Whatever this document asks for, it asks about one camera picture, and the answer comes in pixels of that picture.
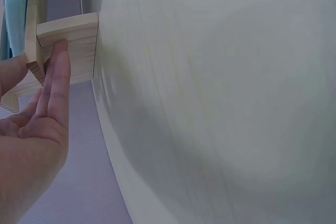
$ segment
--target wooden piece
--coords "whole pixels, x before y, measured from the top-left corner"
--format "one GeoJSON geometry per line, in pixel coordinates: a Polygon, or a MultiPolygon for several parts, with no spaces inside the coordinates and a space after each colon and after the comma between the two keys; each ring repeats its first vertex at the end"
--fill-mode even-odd
{"type": "MultiPolygon", "coordinates": [[[[98,14],[90,13],[37,25],[38,48],[43,63],[50,58],[53,44],[66,39],[69,41],[68,51],[71,61],[70,83],[91,80],[95,64],[98,23],[98,14]]],[[[39,88],[40,84],[29,72],[11,92],[21,96],[31,94],[39,88]]]]}
{"type": "Polygon", "coordinates": [[[52,46],[55,42],[97,36],[98,14],[88,13],[50,21],[37,26],[37,38],[42,47],[52,46]]]}
{"type": "Polygon", "coordinates": [[[7,92],[1,97],[0,107],[13,113],[19,112],[19,102],[16,95],[7,92]]]}
{"type": "Polygon", "coordinates": [[[52,46],[59,40],[69,41],[71,84],[93,78],[98,32],[98,14],[90,13],[46,22],[47,0],[28,0],[25,53],[27,76],[3,99],[6,108],[18,110],[17,96],[35,92],[44,83],[44,63],[51,56],[52,46]]]}
{"type": "Polygon", "coordinates": [[[36,26],[46,21],[47,0],[28,0],[26,14],[25,53],[27,67],[38,82],[43,85],[45,72],[41,48],[36,36],[36,26]]]}

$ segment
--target light blue surface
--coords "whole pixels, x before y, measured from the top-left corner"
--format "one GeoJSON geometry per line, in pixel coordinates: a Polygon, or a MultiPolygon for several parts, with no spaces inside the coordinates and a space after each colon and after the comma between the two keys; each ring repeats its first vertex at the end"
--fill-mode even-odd
{"type": "Polygon", "coordinates": [[[6,28],[13,56],[25,50],[27,0],[4,0],[6,28]]]}

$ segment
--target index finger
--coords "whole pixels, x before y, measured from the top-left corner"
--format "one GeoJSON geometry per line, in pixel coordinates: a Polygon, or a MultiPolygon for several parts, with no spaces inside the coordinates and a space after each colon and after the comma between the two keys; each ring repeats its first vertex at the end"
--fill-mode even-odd
{"type": "Polygon", "coordinates": [[[69,127],[70,77],[69,53],[63,51],[59,53],[55,62],[47,115],[55,119],[66,130],[69,127]]]}

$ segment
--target finger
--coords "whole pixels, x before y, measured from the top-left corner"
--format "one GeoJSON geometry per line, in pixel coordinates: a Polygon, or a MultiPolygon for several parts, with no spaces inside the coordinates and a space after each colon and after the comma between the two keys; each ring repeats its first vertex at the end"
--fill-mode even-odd
{"type": "Polygon", "coordinates": [[[15,87],[27,75],[26,55],[22,52],[19,56],[0,63],[0,96],[3,96],[15,87]]]}
{"type": "Polygon", "coordinates": [[[41,92],[42,89],[39,89],[31,98],[27,107],[25,107],[19,114],[11,115],[8,119],[20,128],[26,126],[36,112],[36,106],[41,92]]]}
{"type": "Polygon", "coordinates": [[[55,119],[65,129],[69,125],[69,89],[71,66],[69,53],[61,52],[55,63],[53,85],[48,105],[48,117],[55,119]]]}
{"type": "Polygon", "coordinates": [[[43,85],[41,97],[37,103],[36,108],[36,116],[39,118],[43,118],[47,116],[48,112],[48,103],[51,94],[51,86],[52,86],[52,77],[54,75],[55,63],[58,58],[58,55],[62,51],[68,50],[68,42],[66,40],[61,40],[54,45],[53,52],[51,54],[51,59],[48,65],[46,79],[43,85]]]}

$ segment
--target gray floor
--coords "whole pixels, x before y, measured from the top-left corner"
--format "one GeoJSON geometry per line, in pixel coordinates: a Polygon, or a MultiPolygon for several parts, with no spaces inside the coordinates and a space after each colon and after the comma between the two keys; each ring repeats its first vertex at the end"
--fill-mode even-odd
{"type": "MultiPolygon", "coordinates": [[[[48,19],[80,14],[79,0],[49,0],[48,19]]],[[[23,107],[29,97],[20,98],[23,107]]],[[[0,109],[0,118],[10,115],[0,109]]],[[[65,167],[21,224],[132,223],[101,132],[91,82],[71,86],[65,167]]]]}

